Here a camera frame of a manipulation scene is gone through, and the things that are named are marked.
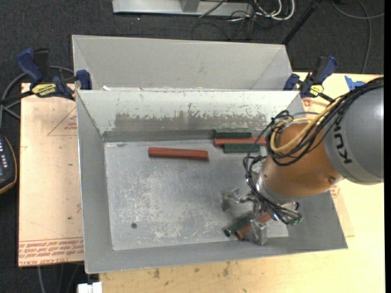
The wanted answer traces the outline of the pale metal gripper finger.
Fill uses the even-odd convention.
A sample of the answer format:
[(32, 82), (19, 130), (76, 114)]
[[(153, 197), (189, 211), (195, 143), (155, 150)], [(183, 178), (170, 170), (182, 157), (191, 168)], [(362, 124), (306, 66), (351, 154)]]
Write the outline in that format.
[(232, 203), (240, 204), (245, 202), (244, 196), (241, 195), (239, 188), (223, 190), (220, 192), (220, 197), (221, 209), (223, 211), (226, 211)]
[(257, 245), (265, 245), (268, 241), (267, 224), (262, 223), (260, 219), (251, 219), (250, 227), (252, 232), (250, 233), (249, 240)]

